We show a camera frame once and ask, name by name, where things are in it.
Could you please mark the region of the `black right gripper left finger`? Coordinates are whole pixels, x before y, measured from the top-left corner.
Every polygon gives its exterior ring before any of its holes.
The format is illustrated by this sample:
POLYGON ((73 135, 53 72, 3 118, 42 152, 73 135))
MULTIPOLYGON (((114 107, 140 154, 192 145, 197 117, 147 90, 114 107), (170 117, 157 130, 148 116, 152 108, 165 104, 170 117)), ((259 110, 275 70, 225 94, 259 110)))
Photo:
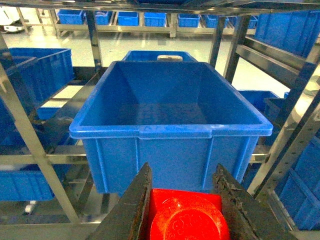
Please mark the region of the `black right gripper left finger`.
POLYGON ((152 169, 146 162, 118 203, 88 240, 145 240, 152 190, 152 169))

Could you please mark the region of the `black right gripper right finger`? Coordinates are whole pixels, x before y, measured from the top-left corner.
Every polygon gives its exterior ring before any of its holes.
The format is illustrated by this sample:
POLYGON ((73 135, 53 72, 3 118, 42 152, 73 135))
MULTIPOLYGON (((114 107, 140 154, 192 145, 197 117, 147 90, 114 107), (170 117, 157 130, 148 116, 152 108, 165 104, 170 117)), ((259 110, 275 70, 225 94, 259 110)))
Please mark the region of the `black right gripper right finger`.
POLYGON ((221 164, 212 176, 222 198, 222 214, 232 240, 295 240, 283 229, 272 211, 255 200, 221 164))

